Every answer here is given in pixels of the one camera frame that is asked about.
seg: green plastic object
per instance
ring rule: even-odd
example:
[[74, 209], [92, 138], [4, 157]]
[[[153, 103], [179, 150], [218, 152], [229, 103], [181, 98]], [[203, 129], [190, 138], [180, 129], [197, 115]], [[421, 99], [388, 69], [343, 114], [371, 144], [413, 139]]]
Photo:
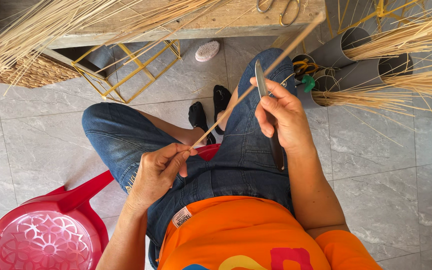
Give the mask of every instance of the green plastic object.
[[308, 93], [313, 88], [315, 88], [315, 80], [310, 75], [306, 74], [303, 76], [303, 79], [301, 79], [301, 83], [306, 84], [304, 86], [304, 93]]

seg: foot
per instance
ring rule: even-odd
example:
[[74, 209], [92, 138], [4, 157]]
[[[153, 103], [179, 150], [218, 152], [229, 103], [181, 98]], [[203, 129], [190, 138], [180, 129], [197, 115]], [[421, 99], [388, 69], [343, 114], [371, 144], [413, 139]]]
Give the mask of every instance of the foot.
[[[208, 124], [206, 122], [206, 113], [205, 109], [203, 108], [203, 105], [201, 102], [196, 102], [189, 107], [189, 113], [188, 113], [188, 119], [189, 123], [191, 123], [191, 126], [193, 128], [199, 127], [204, 132], [208, 131]], [[211, 132], [206, 136], [206, 145], [215, 144], [216, 138], [213, 136]]]
[[[216, 85], [213, 89], [213, 102], [214, 102], [214, 122], [218, 119], [218, 114], [223, 112], [228, 107], [231, 100], [231, 93], [224, 86]], [[214, 129], [219, 135], [224, 134], [219, 125]]]

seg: clothing label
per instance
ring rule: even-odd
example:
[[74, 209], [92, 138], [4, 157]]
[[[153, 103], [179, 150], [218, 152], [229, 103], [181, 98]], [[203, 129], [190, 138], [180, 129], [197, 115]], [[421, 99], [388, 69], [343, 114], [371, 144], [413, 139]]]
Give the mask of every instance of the clothing label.
[[189, 212], [188, 208], [184, 206], [183, 209], [179, 210], [171, 220], [174, 226], [176, 228], [179, 228], [181, 225], [183, 225], [183, 223], [185, 223], [191, 217], [192, 215]]

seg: woven basket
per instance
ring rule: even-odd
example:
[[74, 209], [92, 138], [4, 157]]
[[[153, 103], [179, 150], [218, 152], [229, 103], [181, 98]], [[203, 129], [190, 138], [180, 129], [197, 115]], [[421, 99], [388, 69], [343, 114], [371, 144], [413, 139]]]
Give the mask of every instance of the woven basket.
[[[31, 54], [18, 61], [15, 68], [21, 66], [24, 61], [30, 58], [30, 56]], [[0, 83], [10, 85], [14, 84], [12, 83], [15, 78], [13, 73], [14, 71], [12, 70], [4, 72], [0, 76]], [[37, 88], [80, 76], [81, 75], [72, 67], [42, 54], [38, 56], [21, 79], [14, 85], [26, 88]]]
[[[19, 68], [23, 61], [27, 61], [30, 56], [27, 55], [22, 61], [18, 61], [15, 68]], [[0, 76], [0, 83], [25, 88], [37, 88], [77, 77], [81, 77], [81, 75], [73, 68], [47, 55], [40, 55], [17, 83], [12, 83], [15, 79], [13, 70], [8, 70], [2, 74]]]

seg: gold wire frame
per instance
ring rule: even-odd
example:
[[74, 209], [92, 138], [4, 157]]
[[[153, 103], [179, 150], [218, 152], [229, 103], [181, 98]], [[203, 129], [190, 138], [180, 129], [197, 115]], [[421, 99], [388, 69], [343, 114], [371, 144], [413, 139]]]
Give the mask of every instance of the gold wire frame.
[[[381, 33], [382, 32], [382, 27], [381, 27], [381, 19], [382, 18], [389, 18], [389, 17], [391, 17], [391, 18], [394, 18], [396, 20], [399, 20], [399, 24], [400, 23], [407, 24], [408, 22], [410, 22], [410, 19], [416, 19], [416, 18], [413, 18], [413, 17], [406, 17], [404, 15], [405, 11], [407, 9], [411, 9], [413, 6], [418, 5], [419, 3], [421, 3], [419, 6], [421, 6], [424, 9], [424, 0], [405, 0], [404, 4], [402, 4], [402, 5], [400, 5], [400, 6], [396, 7], [396, 8], [393, 8], [393, 9], [388, 9], [388, 6], [390, 4], [393, 4], [394, 1], [390, 2], [389, 0], [373, 0], [375, 11], [367, 14], [364, 18], [361, 18], [359, 21], [357, 21], [357, 22], [355, 22], [355, 23], [353, 23], [353, 24], [351, 24], [351, 25], [349, 25], [349, 26], [341, 29], [341, 27], [342, 27], [341, 24], [344, 21], [344, 18], [345, 18], [346, 11], [348, 9], [349, 3], [350, 3], [350, 0], [347, 0], [345, 9], [343, 11], [341, 20], [339, 22], [339, 27], [338, 27], [338, 31], [337, 31], [338, 34], [343, 33], [348, 28], [357, 27], [359, 24], [361, 24], [361, 23], [363, 23], [363, 22], [365, 22], [365, 21], [367, 21], [367, 20], [369, 20], [369, 19], [371, 19], [373, 17], [376, 17], [376, 23], [378, 25], [378, 32]], [[395, 12], [399, 11], [399, 10], [401, 10], [401, 15], [395, 14]], [[331, 32], [331, 24], [329, 22], [329, 19], [328, 19], [328, 26], [329, 26], [329, 29], [330, 29], [330, 32]]]
[[[101, 95], [102, 99], [104, 99], [104, 100], [109, 99], [109, 100], [112, 100], [112, 101], [117, 101], [117, 102], [122, 102], [122, 103], [128, 104], [129, 102], [131, 102], [132, 100], [134, 100], [135, 97], [137, 97], [139, 94], [141, 94], [146, 88], [148, 88], [148, 86], [150, 86], [152, 83], [154, 83], [169, 68], [171, 68], [172, 65], [174, 65], [178, 60], [181, 59], [181, 47], [180, 47], [180, 41], [178, 39], [163, 40], [163, 42], [165, 44], [165, 47], [162, 48], [156, 54], [154, 54], [150, 59], [148, 59], [144, 63], [141, 62], [141, 60], [138, 59], [135, 56], [142, 49], [139, 49], [138, 51], [135, 51], [135, 52], [131, 52], [128, 49], [128, 47], [126, 47], [123, 43], [119, 43], [118, 46], [130, 58], [127, 61], [127, 63], [133, 61], [138, 68], [135, 69], [134, 71], [132, 71], [131, 73], [129, 73], [129, 75], [127, 75], [126, 77], [124, 77], [124, 79], [118, 81], [118, 83], [116, 83], [115, 85], [111, 85], [111, 83], [109, 83], [108, 79], [109, 79], [109, 77], [111, 75], [113, 75], [115, 72], [117, 72], [117, 70], [119, 70], [120, 68], [122, 68], [124, 65], [121, 65], [120, 67], [118, 67], [115, 71], [113, 71], [111, 74], [109, 74], [104, 79], [96, 77], [94, 73], [87, 72], [87, 71], [82, 70], [82, 69], [80, 69], [80, 68], [78, 68], [76, 66], [76, 63], [78, 63], [79, 61], [81, 61], [83, 58], [85, 58], [89, 53], [93, 52], [93, 50], [97, 49], [99, 46], [92, 47], [89, 51], [87, 51], [86, 53], [84, 53], [80, 58], [78, 58], [77, 60], [71, 62], [71, 65], [79, 72], [79, 74], [81, 74], [82, 77], [84, 77], [86, 79], [86, 81], [99, 93], [99, 95]], [[176, 58], [170, 64], [168, 64], [161, 72], [159, 72], [158, 75], [153, 76], [153, 74], [151, 74], [151, 72], [146, 67], [151, 62], [153, 62], [156, 58], [158, 58], [159, 55], [161, 55], [161, 53], [163, 53], [167, 49], [170, 49], [171, 52], [173, 52], [173, 54], [176, 56]], [[129, 79], [131, 79], [136, 74], [138, 74], [140, 71], [143, 71], [146, 74], [146, 76], [149, 78], [149, 82], [146, 85], [144, 85], [143, 87], [141, 87], [139, 90], [137, 90], [136, 93], [134, 95], [132, 95], [128, 100], [123, 99], [123, 97], [119, 94], [119, 92], [117, 90], [118, 87], [121, 86], [126, 81], [128, 81]], [[104, 92], [100, 91], [99, 88], [95, 84], [98, 84], [102, 89], [104, 89]], [[116, 94], [116, 96], [117, 96], [118, 99], [116, 99], [115, 97], [113, 97], [113, 95], [111, 95], [112, 92], [114, 92], [114, 94]]]

